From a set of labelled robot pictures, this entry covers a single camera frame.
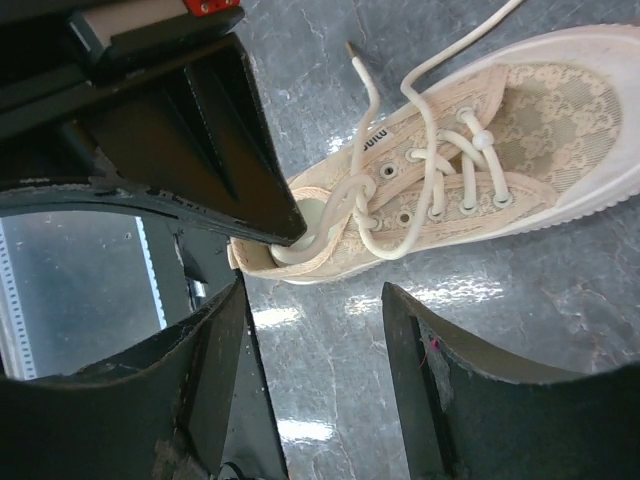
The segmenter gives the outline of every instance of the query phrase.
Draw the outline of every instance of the black plastic part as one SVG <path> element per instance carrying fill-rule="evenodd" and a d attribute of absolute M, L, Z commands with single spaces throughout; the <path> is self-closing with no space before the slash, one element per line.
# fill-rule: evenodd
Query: black plastic part
<path fill-rule="evenodd" d="M 0 90 L 4 215 L 157 215 L 285 245 L 304 233 L 235 35 L 108 86 L 66 78 Z"/>
<path fill-rule="evenodd" d="M 597 375 L 553 368 L 462 330 L 394 285 L 382 301 L 412 479 L 640 478 L 638 364 Z"/>
<path fill-rule="evenodd" d="M 248 478 L 284 480 L 287 465 L 250 312 L 246 319 L 222 461 L 238 464 Z"/>
<path fill-rule="evenodd" d="M 253 373 L 238 370 L 247 311 L 238 279 L 183 322 L 75 375 L 0 379 L 0 478 L 191 480 L 217 474 L 236 375 Z M 245 408 L 240 415 L 253 413 L 261 427 L 271 427 L 273 440 L 272 413 L 263 416 L 270 413 L 268 394 L 262 395 L 266 410 Z M 237 455 L 237 446 L 226 452 Z M 279 454 L 283 467 L 281 451 L 270 453 Z M 286 477 L 286 470 L 280 473 L 270 478 Z"/>

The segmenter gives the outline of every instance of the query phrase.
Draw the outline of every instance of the shoe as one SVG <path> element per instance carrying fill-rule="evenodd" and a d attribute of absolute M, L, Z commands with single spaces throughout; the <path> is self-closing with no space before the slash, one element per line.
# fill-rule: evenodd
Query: shoe
<path fill-rule="evenodd" d="M 410 252 L 558 225 L 639 193 L 639 28 L 535 37 L 419 95 L 410 85 L 423 64 L 402 83 L 411 103 L 368 131 L 377 92 L 352 62 L 371 103 L 355 141 L 290 181 L 307 235 L 289 248 L 233 239 L 233 267 L 334 281 Z"/>

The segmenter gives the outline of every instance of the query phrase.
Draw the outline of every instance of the shoelace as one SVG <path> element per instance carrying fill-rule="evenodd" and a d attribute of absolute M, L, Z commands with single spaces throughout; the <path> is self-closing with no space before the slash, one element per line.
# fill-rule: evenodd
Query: shoelace
<path fill-rule="evenodd" d="M 353 141 L 351 176 L 334 188 L 325 204 L 320 221 L 316 225 L 309 226 L 307 233 L 299 240 L 299 242 L 302 242 L 314 237 L 311 243 L 306 248 L 297 251 L 273 245 L 271 246 L 271 254 L 274 258 L 285 264 L 297 264 L 311 260 L 327 246 L 331 227 L 350 214 L 353 214 L 358 224 L 362 242 L 371 253 L 383 260 L 396 260 L 405 256 L 417 242 L 424 218 L 428 215 L 432 220 L 438 220 L 444 216 L 446 208 L 444 175 L 453 175 L 456 171 L 447 160 L 438 155 L 438 144 L 443 141 L 456 145 L 462 151 L 464 198 L 460 204 L 460 211 L 463 214 L 472 214 L 477 208 L 476 167 L 481 171 L 489 171 L 491 175 L 495 190 L 494 204 L 499 208 L 506 208 L 511 204 L 512 197 L 507 188 L 504 172 L 493 148 L 493 135 L 482 127 L 473 110 L 471 108 L 463 108 L 456 115 L 457 120 L 466 124 L 471 130 L 473 139 L 470 142 L 454 131 L 438 130 L 429 104 L 412 88 L 412 85 L 424 73 L 484 36 L 520 5 L 522 1 L 509 0 L 476 29 L 426 62 L 418 65 L 402 80 L 400 91 L 418 109 L 424 121 L 427 146 L 426 148 L 412 149 L 408 153 L 407 159 L 409 160 L 424 160 L 424 182 L 416 210 L 412 217 L 409 218 L 409 221 L 406 222 L 409 225 L 407 234 L 400 245 L 392 250 L 387 250 L 378 245 L 371 233 L 372 230 L 377 229 L 379 226 L 379 220 L 369 216 L 368 209 L 368 202 L 373 198 L 377 186 L 370 176 L 362 173 L 365 136 L 380 107 L 380 95 L 364 63 L 354 53 L 351 45 L 347 43 L 351 63 L 362 80 L 369 97 L 369 109 L 362 117 Z"/>

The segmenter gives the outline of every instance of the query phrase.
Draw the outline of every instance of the tile floor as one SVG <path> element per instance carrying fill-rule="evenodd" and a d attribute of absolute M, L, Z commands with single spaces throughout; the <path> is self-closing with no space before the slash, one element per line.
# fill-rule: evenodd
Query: tile floor
<path fill-rule="evenodd" d="M 503 0 L 243 0 L 251 52 L 286 175 L 347 143 L 367 108 L 344 50 L 365 52 L 382 113 L 404 101 L 406 72 Z M 536 34 L 633 23 L 640 1 L 528 0 L 483 40 L 428 74 L 426 88 L 482 55 Z M 248 280 L 295 479 L 408 477 L 382 330 L 384 281 L 502 347 L 599 371 L 640 358 L 640 198 L 524 236 L 427 251 L 336 284 Z"/>

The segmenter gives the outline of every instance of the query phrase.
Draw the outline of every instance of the eyelet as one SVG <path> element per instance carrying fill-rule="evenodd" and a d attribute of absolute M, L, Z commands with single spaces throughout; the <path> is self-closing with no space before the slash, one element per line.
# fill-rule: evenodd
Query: eyelet
<path fill-rule="evenodd" d="M 444 218 L 444 211 L 440 212 L 439 214 L 435 215 L 433 213 L 433 207 L 429 207 L 429 210 L 427 211 L 427 216 L 434 222 L 439 222 L 440 220 L 442 220 Z"/>
<path fill-rule="evenodd" d="M 411 156 L 411 154 L 413 152 L 415 152 L 417 149 L 416 148 L 409 148 L 406 152 L 404 152 L 404 158 L 407 162 L 410 163 L 418 163 L 421 162 L 423 159 L 422 158 L 414 158 Z"/>
<path fill-rule="evenodd" d="M 380 167 L 380 176 L 385 180 L 391 180 L 398 174 L 398 167 L 395 163 L 385 163 Z"/>
<path fill-rule="evenodd" d="M 371 230 L 372 232 L 379 232 L 380 230 L 382 230 L 382 218 L 378 217 L 377 215 L 372 215 L 371 218 L 374 219 L 377 223 L 375 227 L 370 228 L 369 230 Z"/>
<path fill-rule="evenodd" d="M 408 210 L 403 210 L 396 214 L 396 222 L 401 227 L 408 227 L 411 225 L 411 220 L 413 220 L 413 213 Z"/>
<path fill-rule="evenodd" d="M 463 215 L 473 215 L 478 211 L 478 204 L 476 203 L 473 207 L 467 208 L 464 206 L 464 200 L 460 202 L 460 213 Z"/>
<path fill-rule="evenodd" d="M 513 203 L 513 195 L 511 195 L 511 193 L 509 193 L 509 196 L 504 202 L 501 202 L 500 200 L 498 200 L 497 195 L 493 196 L 493 204 L 498 208 L 507 208 L 512 203 Z"/>

